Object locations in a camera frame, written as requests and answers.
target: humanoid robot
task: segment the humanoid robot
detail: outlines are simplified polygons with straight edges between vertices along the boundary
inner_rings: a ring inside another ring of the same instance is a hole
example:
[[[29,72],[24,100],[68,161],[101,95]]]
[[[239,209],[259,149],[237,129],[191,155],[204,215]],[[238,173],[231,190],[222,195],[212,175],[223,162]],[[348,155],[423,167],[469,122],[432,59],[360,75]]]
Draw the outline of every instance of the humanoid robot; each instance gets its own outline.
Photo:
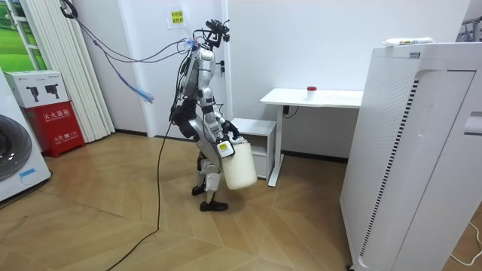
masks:
[[[191,53],[179,67],[181,77],[176,86],[175,100],[171,108],[169,121],[179,127],[186,138],[194,138],[200,149],[197,158],[197,185],[192,195],[206,192],[206,201],[200,205],[200,211],[225,211],[227,203],[214,200],[221,177],[221,159],[235,155],[233,145],[246,143],[237,128],[226,120],[215,108],[214,92],[209,82],[215,74],[215,55],[213,47],[219,47],[221,40],[228,42],[229,28],[217,20],[206,22],[210,30],[196,30],[203,33],[204,44],[196,43]],[[202,115],[196,113],[197,105]]]

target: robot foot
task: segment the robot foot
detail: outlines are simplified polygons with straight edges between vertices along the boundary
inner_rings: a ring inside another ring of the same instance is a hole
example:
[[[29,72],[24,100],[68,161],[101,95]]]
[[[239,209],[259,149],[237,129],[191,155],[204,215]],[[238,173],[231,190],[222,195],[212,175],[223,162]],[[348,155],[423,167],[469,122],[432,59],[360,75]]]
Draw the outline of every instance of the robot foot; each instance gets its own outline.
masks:
[[[211,200],[211,202],[202,202],[199,206],[199,210],[202,212],[222,212],[227,210],[227,203],[217,202],[215,200]]]
[[[205,185],[205,184],[201,185],[200,187],[198,187],[198,186],[196,185],[195,187],[193,187],[193,190],[191,191],[191,194],[192,194],[193,196],[200,195],[200,194],[206,192],[205,189],[206,189],[206,185]]]

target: window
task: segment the window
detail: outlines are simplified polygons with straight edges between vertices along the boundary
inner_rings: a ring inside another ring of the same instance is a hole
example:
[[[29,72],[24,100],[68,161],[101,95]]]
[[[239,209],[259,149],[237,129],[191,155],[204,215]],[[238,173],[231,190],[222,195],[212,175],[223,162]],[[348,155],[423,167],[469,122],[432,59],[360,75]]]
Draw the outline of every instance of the window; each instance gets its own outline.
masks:
[[[4,72],[47,69],[19,0],[0,0],[0,67]]]

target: washing machine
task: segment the washing machine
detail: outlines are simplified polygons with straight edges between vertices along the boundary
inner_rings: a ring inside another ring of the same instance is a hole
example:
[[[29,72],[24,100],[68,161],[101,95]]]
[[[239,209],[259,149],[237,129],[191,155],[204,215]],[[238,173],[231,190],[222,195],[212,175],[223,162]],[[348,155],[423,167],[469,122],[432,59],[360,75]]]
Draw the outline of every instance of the washing machine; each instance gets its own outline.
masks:
[[[47,164],[0,69],[0,201],[49,178]]]

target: washing machine door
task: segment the washing machine door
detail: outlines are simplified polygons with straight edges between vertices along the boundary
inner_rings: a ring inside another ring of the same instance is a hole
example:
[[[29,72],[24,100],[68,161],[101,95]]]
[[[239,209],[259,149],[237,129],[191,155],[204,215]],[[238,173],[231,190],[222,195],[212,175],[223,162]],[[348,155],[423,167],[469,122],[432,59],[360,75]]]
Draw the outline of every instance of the washing machine door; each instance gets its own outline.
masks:
[[[18,172],[30,158],[32,139],[22,125],[0,115],[0,181]]]

